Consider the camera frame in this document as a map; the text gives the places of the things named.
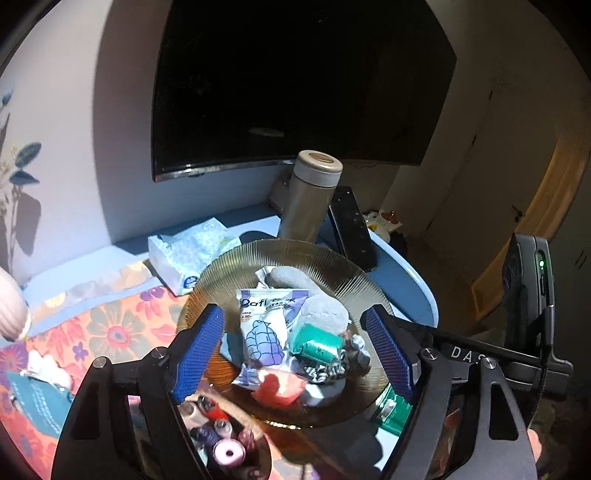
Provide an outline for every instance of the pink thread spool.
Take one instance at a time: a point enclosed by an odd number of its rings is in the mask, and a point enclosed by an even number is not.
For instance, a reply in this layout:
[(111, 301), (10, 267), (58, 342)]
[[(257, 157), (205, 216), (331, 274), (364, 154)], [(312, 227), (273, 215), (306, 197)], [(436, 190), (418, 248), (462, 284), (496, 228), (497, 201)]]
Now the pink thread spool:
[(222, 439), (213, 448), (213, 458), (218, 465), (233, 468), (244, 461), (246, 450), (237, 440)]

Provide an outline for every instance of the hand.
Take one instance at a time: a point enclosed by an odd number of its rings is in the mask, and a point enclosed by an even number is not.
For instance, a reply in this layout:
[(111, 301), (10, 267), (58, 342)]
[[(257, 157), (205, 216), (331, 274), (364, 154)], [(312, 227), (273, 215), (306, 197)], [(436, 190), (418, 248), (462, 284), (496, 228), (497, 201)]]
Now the hand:
[(531, 450), (534, 452), (534, 460), (540, 460), (540, 456), (542, 455), (542, 444), (540, 443), (540, 438), (535, 430), (527, 429), (527, 436), (530, 438), (531, 443)]

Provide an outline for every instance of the floral fabric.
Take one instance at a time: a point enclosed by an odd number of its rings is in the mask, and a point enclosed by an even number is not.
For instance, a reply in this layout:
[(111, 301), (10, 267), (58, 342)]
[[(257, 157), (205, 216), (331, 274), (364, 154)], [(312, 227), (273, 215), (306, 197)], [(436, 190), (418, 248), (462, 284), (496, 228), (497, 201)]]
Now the floral fabric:
[[(113, 362), (142, 358), (152, 348), (168, 346), (176, 335), (186, 297), (175, 297), (164, 287), (95, 307), (89, 312), (39, 334), (26, 342), (15, 342), (0, 350), (0, 420), (12, 441), (43, 480), (49, 480), (56, 452), (56, 440), (43, 435), (12, 407), (6, 372), (18, 372), (27, 366), (28, 353), (51, 354), (73, 378), (76, 393), (90, 364), (97, 356)], [(343, 475), (302, 443), (296, 433), (265, 428), (273, 453), (272, 480), (332, 480)], [(286, 445), (298, 450), (298, 462), (281, 454), (279, 444), (292, 435)]]

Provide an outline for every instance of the amber glass plate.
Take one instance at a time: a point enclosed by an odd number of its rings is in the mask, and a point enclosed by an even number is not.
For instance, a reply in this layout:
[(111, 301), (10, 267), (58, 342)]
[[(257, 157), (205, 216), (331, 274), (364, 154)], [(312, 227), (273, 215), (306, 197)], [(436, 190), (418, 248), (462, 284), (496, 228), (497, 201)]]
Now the amber glass plate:
[(266, 265), (292, 265), (305, 272), (326, 293), (336, 297), (347, 308), (352, 321), (350, 329), (365, 340), (371, 356), (369, 373), (347, 378), (341, 396), (326, 407), (302, 407), (276, 410), (261, 405), (251, 392), (232, 385), (238, 369), (216, 351), (207, 367), (207, 378), (228, 400), (248, 414), (283, 426), (323, 427), (361, 413), (372, 404), (388, 384), (367, 333), (361, 329), (361, 314), (381, 303), (392, 309), (382, 290), (357, 265), (345, 257), (306, 242), (269, 239), (251, 242), (230, 250), (216, 259), (203, 274), (186, 304), (185, 326), (192, 326), (208, 303), (216, 303), (224, 312), (225, 331), (240, 332), (236, 290), (254, 288), (255, 272)]

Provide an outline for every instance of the beige thermos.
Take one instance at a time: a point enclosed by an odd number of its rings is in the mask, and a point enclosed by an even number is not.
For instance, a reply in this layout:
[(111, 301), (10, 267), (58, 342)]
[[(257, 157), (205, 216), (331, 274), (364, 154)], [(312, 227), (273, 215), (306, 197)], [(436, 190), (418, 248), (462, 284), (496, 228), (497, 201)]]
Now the beige thermos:
[(279, 238), (315, 243), (343, 164), (326, 153), (303, 150), (295, 161)]

